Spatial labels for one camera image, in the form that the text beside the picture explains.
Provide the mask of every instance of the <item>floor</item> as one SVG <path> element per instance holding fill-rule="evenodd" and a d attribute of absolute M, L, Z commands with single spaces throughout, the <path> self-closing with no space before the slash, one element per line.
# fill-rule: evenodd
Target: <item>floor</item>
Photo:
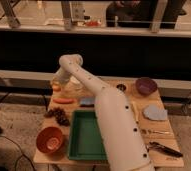
<path fill-rule="evenodd" d="M 101 26 L 105 27 L 105 9 L 111 1 L 83 2 L 85 15 L 91 16 L 93 20 L 101 21 Z M 191 30 L 191 0 L 187 0 L 183 8 L 187 15 L 179 16 L 175 29 Z M 61 2 L 59 1 L 22 0 L 14 7 L 14 12 L 22 25 L 63 25 Z M 0 5 L 0 17 L 3 13 Z M 3 17 L 0 24 L 6 23 L 7 19 Z"/>
<path fill-rule="evenodd" d="M 18 143 L 24 153 L 32 160 L 36 149 L 35 140 L 41 128 L 43 115 L 46 112 L 45 101 L 42 95 L 10 93 L 0 103 L 0 126 L 6 136 Z M 184 154 L 184 168 L 157 168 L 158 171 L 191 171 L 191 115 L 175 115 L 173 110 L 169 119 L 173 127 L 179 147 Z M 0 138 L 0 166 L 9 171 L 14 170 L 15 161 L 20 152 L 15 144 Z M 46 164 L 34 163 L 37 171 L 54 171 Z M 63 171 L 91 171 L 92 167 L 61 167 Z M 18 162 L 17 170 L 30 171 L 31 166 L 25 159 Z M 108 171 L 108 168 L 97 167 L 97 171 Z"/>

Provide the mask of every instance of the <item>food item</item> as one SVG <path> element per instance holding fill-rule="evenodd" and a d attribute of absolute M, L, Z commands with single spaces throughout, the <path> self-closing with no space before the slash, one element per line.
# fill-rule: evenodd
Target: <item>food item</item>
<path fill-rule="evenodd" d="M 53 91 L 56 91 L 56 92 L 61 91 L 61 87 L 57 84 L 53 84 L 52 89 L 53 89 Z"/>
<path fill-rule="evenodd" d="M 59 125 L 64 125 L 64 126 L 70 125 L 70 121 L 68 120 L 66 113 L 65 113 L 64 109 L 62 109 L 62 108 L 51 109 L 44 115 L 44 117 L 47 117 L 47 118 L 55 117 L 56 122 Z"/>
<path fill-rule="evenodd" d="M 71 104 L 75 102 L 75 99 L 72 98 L 54 98 L 53 101 L 59 104 Z"/>
<path fill-rule="evenodd" d="M 69 126 L 70 125 L 70 122 L 67 119 L 67 116 L 65 114 L 56 115 L 55 117 L 56 117 L 56 122 L 59 125 L 64 125 L 64 126 Z"/>
<path fill-rule="evenodd" d="M 87 21 L 85 22 L 86 26 L 99 26 L 99 22 L 98 21 Z"/>

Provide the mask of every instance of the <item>dark background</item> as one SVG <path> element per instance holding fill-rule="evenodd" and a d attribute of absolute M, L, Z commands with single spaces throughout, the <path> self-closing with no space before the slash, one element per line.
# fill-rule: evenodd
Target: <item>dark background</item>
<path fill-rule="evenodd" d="M 0 31 L 0 69 L 56 72 L 78 53 L 96 75 L 191 80 L 191 38 Z"/>

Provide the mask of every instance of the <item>orange bowl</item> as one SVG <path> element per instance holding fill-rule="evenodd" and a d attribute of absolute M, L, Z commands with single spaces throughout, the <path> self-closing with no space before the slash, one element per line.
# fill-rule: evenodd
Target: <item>orange bowl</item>
<path fill-rule="evenodd" d="M 36 139 L 36 147 L 45 154 L 56 152 L 63 144 L 64 136 L 57 127 L 47 127 L 43 129 Z"/>

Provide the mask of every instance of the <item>utensil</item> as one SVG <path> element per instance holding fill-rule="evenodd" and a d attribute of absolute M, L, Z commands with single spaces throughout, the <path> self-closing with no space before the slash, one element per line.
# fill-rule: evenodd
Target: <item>utensil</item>
<path fill-rule="evenodd" d="M 156 130 L 151 130 L 151 129 L 142 129 L 141 130 L 143 134 L 171 134 L 169 131 L 156 131 Z"/>
<path fill-rule="evenodd" d="M 174 156 L 174 157 L 183 157 L 183 154 L 180 153 L 179 151 L 176 151 L 172 148 L 164 146 L 158 142 L 150 142 L 149 144 L 150 144 L 149 149 L 158 149 L 158 150 L 161 150 L 162 152 L 164 152 L 168 155 Z"/>
<path fill-rule="evenodd" d="M 134 116 L 135 116 L 135 121 L 138 124 L 139 123 L 139 111 L 137 109 L 137 104 L 136 102 L 132 101 L 131 105 L 133 107 L 133 112 L 134 112 Z"/>

